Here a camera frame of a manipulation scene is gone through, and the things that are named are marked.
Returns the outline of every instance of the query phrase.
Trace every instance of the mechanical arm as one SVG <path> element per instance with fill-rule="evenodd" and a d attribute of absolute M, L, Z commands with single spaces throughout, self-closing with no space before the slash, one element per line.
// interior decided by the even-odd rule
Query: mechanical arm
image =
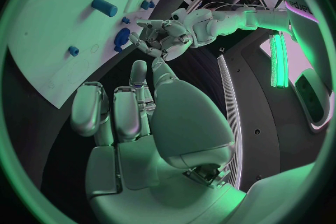
<path fill-rule="evenodd" d="M 199 9 L 186 13 L 180 8 L 172 13 L 173 20 L 138 20 L 137 24 L 150 31 L 145 41 L 136 33 L 129 39 L 144 53 L 166 61 L 182 55 L 189 47 L 196 48 L 215 41 L 219 35 L 229 35 L 237 29 L 255 30 L 258 27 L 287 32 L 296 41 L 290 29 L 286 10 L 256 10 L 253 7 L 240 7 L 236 11 L 214 11 Z M 160 41 L 159 34 L 168 36 Z"/>

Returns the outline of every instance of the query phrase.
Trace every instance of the green light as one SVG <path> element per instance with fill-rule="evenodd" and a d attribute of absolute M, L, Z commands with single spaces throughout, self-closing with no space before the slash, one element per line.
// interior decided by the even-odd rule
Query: green light
<path fill-rule="evenodd" d="M 272 75 L 270 85 L 272 87 L 288 87 L 288 58 L 286 42 L 283 34 L 271 35 L 270 51 L 272 60 Z"/>

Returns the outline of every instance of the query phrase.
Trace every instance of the black floor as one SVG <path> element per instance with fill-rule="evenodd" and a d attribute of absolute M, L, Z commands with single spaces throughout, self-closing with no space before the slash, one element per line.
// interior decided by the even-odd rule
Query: black floor
<path fill-rule="evenodd" d="M 128 86 L 132 63 L 139 59 L 147 62 L 147 82 L 153 92 L 151 71 L 153 58 L 135 50 L 100 80 L 110 103 L 116 87 Z M 170 61 L 169 65 L 181 80 L 202 90 L 226 115 L 217 59 L 206 47 L 189 49 L 178 59 Z M 77 223 L 97 223 L 85 195 L 86 164 L 94 147 L 94 138 L 76 134 L 67 119 L 50 150 L 43 173 L 42 193 Z"/>

